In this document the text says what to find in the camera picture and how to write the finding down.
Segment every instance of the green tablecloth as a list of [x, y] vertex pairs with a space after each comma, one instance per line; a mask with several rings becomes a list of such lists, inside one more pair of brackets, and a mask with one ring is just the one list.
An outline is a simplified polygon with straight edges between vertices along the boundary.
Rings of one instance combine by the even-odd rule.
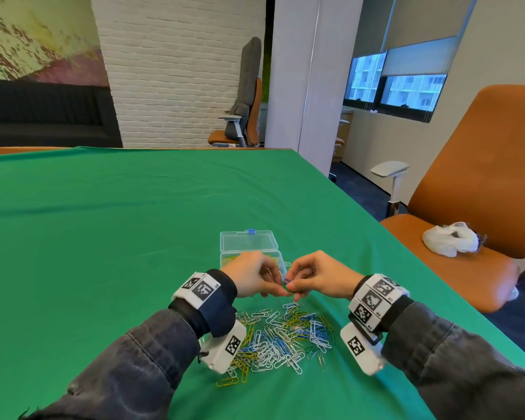
[[[364, 274], [385, 273], [441, 316], [525, 354], [291, 151], [75, 148], [0, 156], [0, 419], [45, 406], [113, 339], [167, 306], [192, 272], [218, 267], [219, 233], [272, 230], [287, 261], [322, 249]], [[237, 300], [238, 310], [287, 299]], [[321, 295], [338, 334], [347, 302]], [[196, 362], [176, 419], [430, 418], [399, 371], [362, 374], [337, 346], [290, 368], [216, 388]]]

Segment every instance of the gray jacket sleeve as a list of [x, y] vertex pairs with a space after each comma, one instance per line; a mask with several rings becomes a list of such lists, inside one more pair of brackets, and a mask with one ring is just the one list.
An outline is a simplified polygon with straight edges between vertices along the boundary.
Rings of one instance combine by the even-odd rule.
[[66, 394], [28, 420], [166, 420], [199, 351], [195, 332], [178, 313], [158, 311], [109, 345]]
[[382, 354], [438, 420], [525, 419], [525, 370], [422, 303], [393, 323]]

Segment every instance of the chair seat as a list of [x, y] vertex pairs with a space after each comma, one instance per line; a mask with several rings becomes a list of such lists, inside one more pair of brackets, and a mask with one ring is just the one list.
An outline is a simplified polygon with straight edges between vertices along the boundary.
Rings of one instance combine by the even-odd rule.
[[208, 144], [213, 143], [239, 144], [239, 141], [227, 138], [224, 134], [224, 130], [216, 130], [210, 134], [210, 137], [208, 137]]
[[481, 312], [500, 309], [517, 284], [519, 268], [499, 252], [481, 247], [477, 254], [457, 253], [455, 258], [448, 258], [434, 254], [422, 241], [422, 235], [432, 224], [408, 214], [389, 217], [381, 224]]

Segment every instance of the hand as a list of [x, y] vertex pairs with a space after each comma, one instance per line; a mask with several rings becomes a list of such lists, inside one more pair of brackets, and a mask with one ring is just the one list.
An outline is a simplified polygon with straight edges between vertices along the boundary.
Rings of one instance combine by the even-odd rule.
[[294, 301], [316, 290], [323, 295], [351, 300], [354, 289], [364, 276], [352, 271], [322, 250], [294, 261], [286, 278], [286, 288], [295, 292]]
[[267, 297], [269, 293], [274, 296], [290, 295], [282, 287], [276, 262], [260, 251], [243, 252], [221, 270], [235, 283], [238, 298], [257, 293], [263, 297]]

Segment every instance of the plastic box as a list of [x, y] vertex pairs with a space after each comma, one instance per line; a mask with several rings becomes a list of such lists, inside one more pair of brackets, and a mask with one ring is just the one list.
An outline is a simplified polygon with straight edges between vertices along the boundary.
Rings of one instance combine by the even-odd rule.
[[222, 231], [220, 233], [220, 268], [233, 256], [242, 252], [260, 250], [277, 260], [282, 276], [286, 275], [286, 264], [278, 250], [278, 243], [270, 230]]

